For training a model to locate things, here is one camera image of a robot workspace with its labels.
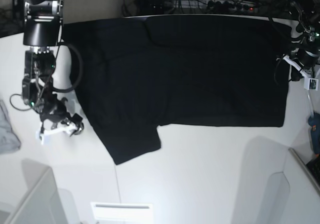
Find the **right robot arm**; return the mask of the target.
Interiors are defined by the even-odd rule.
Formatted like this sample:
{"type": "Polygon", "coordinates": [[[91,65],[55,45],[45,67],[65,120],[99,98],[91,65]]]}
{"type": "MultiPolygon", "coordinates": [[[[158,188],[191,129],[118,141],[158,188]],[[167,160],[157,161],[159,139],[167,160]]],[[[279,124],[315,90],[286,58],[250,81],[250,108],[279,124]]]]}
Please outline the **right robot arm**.
{"type": "Polygon", "coordinates": [[[63,5],[64,0],[24,0],[23,44],[29,49],[25,52],[21,98],[39,115],[41,124],[52,123],[49,130],[40,126],[40,139],[60,132],[78,135],[84,130],[82,117],[67,111],[67,99],[58,99],[59,93],[69,93],[80,84],[84,72],[84,62],[76,47],[58,41],[63,5]],[[69,48],[78,60],[78,76],[66,89],[54,87],[53,80],[57,55],[51,48],[61,46],[69,48]]]}

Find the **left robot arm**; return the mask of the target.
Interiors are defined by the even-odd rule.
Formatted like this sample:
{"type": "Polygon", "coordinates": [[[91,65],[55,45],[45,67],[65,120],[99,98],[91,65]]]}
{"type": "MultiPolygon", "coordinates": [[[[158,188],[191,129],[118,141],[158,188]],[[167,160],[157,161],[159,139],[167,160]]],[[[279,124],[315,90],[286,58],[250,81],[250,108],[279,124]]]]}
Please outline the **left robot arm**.
{"type": "Polygon", "coordinates": [[[289,80],[292,82],[308,78],[314,81],[315,66],[320,59],[320,4],[314,0],[272,0],[267,13],[271,26],[290,43],[290,50],[280,57],[276,67],[282,62],[288,63],[291,66],[289,80]],[[285,34],[278,28],[273,18],[276,8],[285,8],[297,15],[297,37],[285,34]]]}

